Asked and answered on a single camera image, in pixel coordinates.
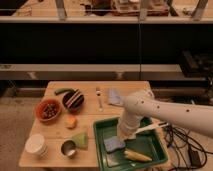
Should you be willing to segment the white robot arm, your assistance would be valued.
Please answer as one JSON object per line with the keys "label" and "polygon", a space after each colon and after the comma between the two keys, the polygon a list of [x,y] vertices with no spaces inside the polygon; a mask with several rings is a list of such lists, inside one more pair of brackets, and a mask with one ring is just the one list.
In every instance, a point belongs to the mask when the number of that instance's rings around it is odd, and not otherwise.
{"label": "white robot arm", "polygon": [[213,137],[213,106],[162,102],[154,98],[151,90],[140,90],[124,98],[123,109],[117,125],[117,136],[121,140],[133,136],[143,117]]}

